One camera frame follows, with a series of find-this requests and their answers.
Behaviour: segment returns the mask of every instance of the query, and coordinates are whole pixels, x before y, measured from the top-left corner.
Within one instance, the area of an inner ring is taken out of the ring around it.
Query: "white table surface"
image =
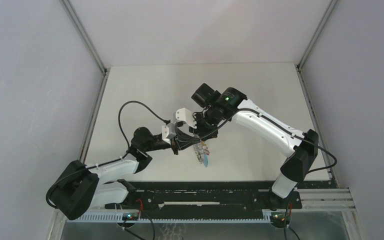
[[[314,129],[293,63],[232,63],[150,66],[113,66],[94,126],[86,163],[103,163],[122,155],[126,142],[117,115],[127,101],[145,103],[164,119],[180,108],[202,109],[191,99],[202,84],[223,92],[234,87],[261,109],[284,123],[306,132]],[[139,127],[161,133],[163,123],[139,104],[127,105],[121,124],[129,140]],[[285,157],[261,136],[243,126],[228,123],[218,138],[207,141],[208,167],[200,164],[193,147],[174,155],[171,149],[148,152],[153,160],[140,173],[126,175],[134,181],[272,181]],[[312,168],[324,167],[319,151]],[[305,180],[329,180],[326,170]]]

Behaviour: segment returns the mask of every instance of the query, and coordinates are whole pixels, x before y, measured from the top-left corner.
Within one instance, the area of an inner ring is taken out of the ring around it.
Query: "black cable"
[[[131,209],[136,209],[136,210],[140,211],[140,214],[145,214],[148,217],[149,221],[151,222],[151,226],[152,226],[152,240],[155,240],[155,226],[154,226],[154,222],[152,221],[152,218],[146,212],[144,212],[143,210],[140,210],[139,208],[133,207],[133,206],[128,206],[128,205],[124,205],[124,204],[118,204],[118,205],[124,206],[124,207],[128,207],[128,208],[131,208]]]
[[[192,112],[192,117],[196,120],[197,117],[196,117],[196,114],[202,114],[204,111],[205,111],[206,108],[204,108],[202,111],[194,111]]]
[[[124,231],[128,232],[129,234],[135,236],[136,238],[140,239],[140,240],[146,240],[145,238],[142,238],[141,236],[137,235],[136,233],[130,231],[128,228],[124,228],[123,229]]]
[[[130,148],[130,143],[129,143],[129,140],[127,139],[127,136],[125,134],[125,132],[123,131],[123,128],[122,128],[122,123],[120,122],[120,117],[121,117],[121,114],[122,114],[122,110],[123,108],[127,105],[127,104],[140,104],[142,106],[144,106],[146,109],[148,109],[148,111],[150,111],[156,118],[158,118],[159,120],[163,121],[165,124],[169,124],[170,123],[170,120],[164,120],[162,119],[160,116],[158,116],[154,111],[152,111],[152,109],[150,107],[148,107],[146,104],[140,102],[140,101],[135,101],[135,100],[132,100],[132,101],[128,101],[126,103],[124,103],[121,107],[120,107],[120,110],[118,111],[118,127],[120,128],[120,131],[121,131],[121,134],[123,134],[123,137],[124,139],[126,140],[126,143],[127,143],[127,149]]]
[[[338,160],[337,158],[331,153],[329,152],[328,150],[324,149],[323,147],[317,145],[317,144],[314,144],[314,142],[311,142],[311,141],[308,141],[308,140],[305,140],[304,138],[300,137],[300,136],[297,136],[295,134],[293,134],[292,132],[290,132],[289,130],[285,129],[284,127],[282,127],[281,125],[279,125],[277,122],[273,121],[272,119],[270,119],[269,117],[263,115],[261,112],[258,112],[254,109],[250,109],[250,108],[241,108],[241,109],[238,109],[237,111],[235,111],[231,117],[229,117],[228,119],[226,119],[222,124],[220,124],[215,130],[211,131],[209,134],[205,135],[205,136],[202,136],[202,137],[198,137],[198,138],[194,138],[194,137],[184,137],[184,136],[180,136],[178,134],[178,126],[176,124],[175,128],[174,128],[174,131],[176,133],[176,135],[178,136],[177,139],[180,141],[180,142],[190,142],[190,141],[196,141],[196,140],[201,140],[201,139],[204,139],[210,135],[212,135],[213,133],[215,133],[216,131],[218,131],[220,128],[222,128],[228,121],[230,121],[232,119],[232,117],[237,114],[238,112],[240,111],[249,111],[249,112],[252,112],[254,114],[256,114],[257,116],[269,121],[271,124],[275,125],[276,127],[278,127],[280,130],[284,131],[285,133],[287,133],[288,135],[290,135],[291,137],[293,138],[297,138],[303,142],[306,142],[308,144],[311,144],[312,146],[314,146],[315,148],[317,149],[320,149],[321,151],[325,152],[327,155],[329,155],[330,157],[332,157],[333,159],[333,163],[329,166],[324,166],[324,167],[319,167],[319,168],[316,168],[316,169],[312,169],[310,171],[308,171],[308,174],[309,173],[312,173],[312,172],[316,172],[316,171],[320,171],[320,170],[325,170],[325,169],[330,169],[330,168],[333,168],[337,163],[338,163]]]
[[[283,224],[284,224],[283,225],[283,234],[284,234],[285,240],[288,240],[288,237],[286,236],[286,217],[288,215],[288,208],[289,208],[291,196],[292,196],[292,191],[289,193],[289,196],[287,197],[287,200],[286,200],[286,210],[285,210],[285,216],[284,216],[284,221],[283,221]]]
[[[185,138],[185,139],[189,139],[189,138],[193,138],[192,136],[186,134],[185,132],[183,132],[182,130],[179,130],[177,129],[177,132],[176,132],[176,135],[179,135],[181,138]]]
[[[294,135],[293,137],[294,137],[294,138],[297,138],[297,139],[299,139],[299,140],[301,140],[301,141],[303,141],[303,142],[306,142],[306,143],[308,143],[308,144],[313,145],[313,146],[316,147],[317,149],[320,149],[321,151],[325,152],[327,155],[331,156],[332,159],[333,159],[333,163],[332,163],[331,165],[329,165],[329,166],[324,166],[324,167],[319,167],[319,168],[316,168],[316,169],[312,169],[312,170],[308,171],[307,174],[312,173],[312,172],[315,172],[315,171],[320,171],[320,170],[324,170],[324,169],[330,169],[330,168],[333,168],[333,167],[335,167],[335,165],[338,163],[337,158],[336,158],[330,151],[324,149],[323,147],[321,147],[321,146],[319,146],[319,145],[314,144],[314,143],[311,142],[311,141],[305,140],[304,138],[299,137],[299,136],[297,136],[297,135]]]
[[[288,227],[288,228],[293,232],[293,234],[295,234],[295,236],[296,236],[296,238],[297,238],[298,240],[301,240],[300,236],[298,236],[297,232],[294,231],[294,230],[292,229],[292,227]]]
[[[105,166],[105,165],[108,165],[108,164],[112,164],[112,163],[115,163],[117,161],[120,161],[121,159],[124,159],[126,156],[127,156],[127,152],[121,157],[121,158],[117,158],[117,159],[114,159],[114,160],[111,160],[111,161],[107,161],[107,162],[104,162],[104,163],[101,163],[101,164],[98,164],[98,167],[102,167],[102,166]],[[66,178],[69,178],[75,174],[78,174],[78,173],[81,173],[83,171],[86,171],[86,170],[89,170],[89,169],[95,169],[97,168],[97,166],[90,166],[90,167],[86,167],[86,168],[83,168],[83,169],[80,169],[80,170],[77,170],[73,173],[70,173],[68,174],[67,176],[64,176],[63,178],[57,180],[49,189],[48,191],[46,192],[46,203],[51,206],[52,208],[54,209],[57,209],[58,207],[54,204],[52,204],[49,200],[51,194],[55,191],[55,189],[57,188],[57,185],[64,179]]]
[[[227,124],[232,118],[233,118],[233,116],[235,115],[235,114],[237,114],[237,113],[239,113],[239,112],[241,112],[241,111],[250,111],[250,112],[253,112],[253,113],[255,113],[255,114],[257,114],[257,115],[259,115],[260,113],[258,112],[258,111],[256,111],[256,110],[254,110],[254,109],[250,109],[250,108],[241,108],[241,109],[238,109],[238,110],[236,110],[233,114],[232,114],[232,116],[230,116],[229,118],[227,118],[226,120],[224,120],[224,122],[222,122],[216,129],[214,129],[214,130],[212,130],[210,133],[208,133],[207,135],[204,135],[204,136],[200,136],[200,137],[184,137],[184,136],[181,136],[181,138],[183,138],[183,139],[180,139],[179,137],[180,137],[180,135],[178,134],[178,124],[180,123],[180,122],[177,122],[177,124],[176,124],[176,126],[175,126],[175,128],[174,128],[174,131],[175,131],[175,133],[176,133],[176,135],[178,136],[177,137],[177,139],[180,141],[180,142],[192,142],[192,141],[197,141],[197,140],[201,140],[201,139],[204,139],[204,138],[207,138],[208,136],[211,136],[213,133],[215,133],[216,131],[218,131],[219,129],[221,129],[225,124]]]

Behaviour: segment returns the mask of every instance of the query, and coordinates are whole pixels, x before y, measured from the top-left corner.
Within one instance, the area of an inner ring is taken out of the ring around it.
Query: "gray wall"
[[[44,239],[101,74],[57,0],[0,0],[0,239]]]
[[[384,239],[384,1],[341,1],[304,67],[368,239]]]
[[[330,0],[71,2],[111,67],[297,62]]]

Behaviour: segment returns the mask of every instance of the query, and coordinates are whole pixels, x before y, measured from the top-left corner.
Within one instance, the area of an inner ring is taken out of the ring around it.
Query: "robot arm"
[[[311,129],[302,132],[284,124],[232,87],[220,94],[204,83],[192,99],[204,109],[202,112],[193,114],[186,108],[178,109],[173,121],[162,126],[158,135],[146,127],[136,129],[131,146],[120,161],[96,166],[85,166],[78,160],[71,162],[49,189],[47,198],[70,220],[80,217],[88,208],[121,203],[129,193],[129,186],[117,180],[145,169],[152,160],[147,152],[170,148],[177,155],[179,150],[200,140],[217,138],[218,129],[227,121],[260,134],[286,157],[270,190],[274,198],[286,198],[304,180],[318,153],[316,132]],[[189,132],[198,138],[180,131],[178,127],[182,125],[188,125]]]

